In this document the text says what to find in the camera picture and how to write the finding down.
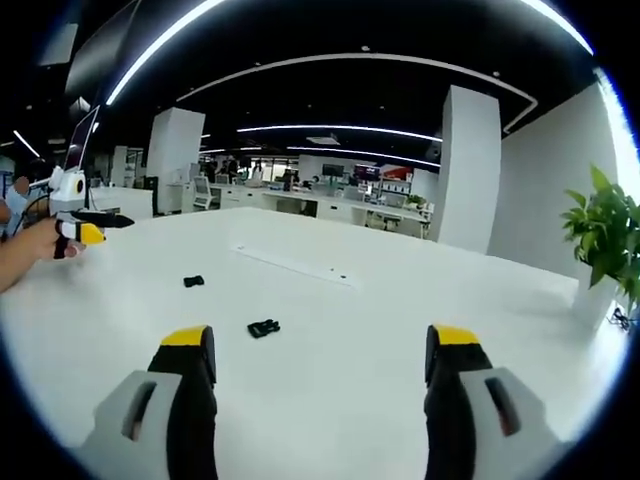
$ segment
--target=black ceiling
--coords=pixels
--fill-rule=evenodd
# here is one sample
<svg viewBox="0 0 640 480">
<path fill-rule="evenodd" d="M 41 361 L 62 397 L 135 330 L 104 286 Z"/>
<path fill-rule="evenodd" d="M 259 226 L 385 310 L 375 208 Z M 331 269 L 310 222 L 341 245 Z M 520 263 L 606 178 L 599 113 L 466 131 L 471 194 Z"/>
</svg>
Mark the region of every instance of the black ceiling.
<svg viewBox="0 0 640 480">
<path fill-rule="evenodd" d="M 108 82 L 113 83 L 153 39 L 198 3 L 142 0 L 118 64 L 105 76 Z M 76 50 L 125 4 L 85 2 L 78 13 Z M 257 144 L 278 152 L 287 145 L 314 146 L 306 140 L 309 132 L 237 134 L 236 129 L 342 124 L 438 136 L 451 84 L 498 98 L 503 126 L 531 104 L 503 87 L 464 73 L 363 58 L 250 73 L 177 101 L 193 89 L 257 65 L 348 53 L 430 59 L 512 85 L 539 102 L 512 131 L 593 81 L 593 58 L 557 25 L 518 0 L 226 0 L 181 31 L 143 66 L 115 104 L 104 111 L 95 147 L 146 147 L 153 117 L 171 106 L 207 114 L 205 132 L 211 137 L 203 148 Z M 62 95 L 68 65 L 32 73 L 33 88 L 14 105 L 14 124 L 4 126 L 0 140 L 10 139 L 11 130 L 19 128 L 47 155 L 54 148 L 47 139 L 68 138 L 72 127 L 65 121 L 68 99 Z M 26 110 L 27 102 L 31 110 Z M 409 158 L 424 158 L 429 146 L 425 140 L 376 133 L 322 133 L 335 133 L 339 148 Z"/>
</svg>

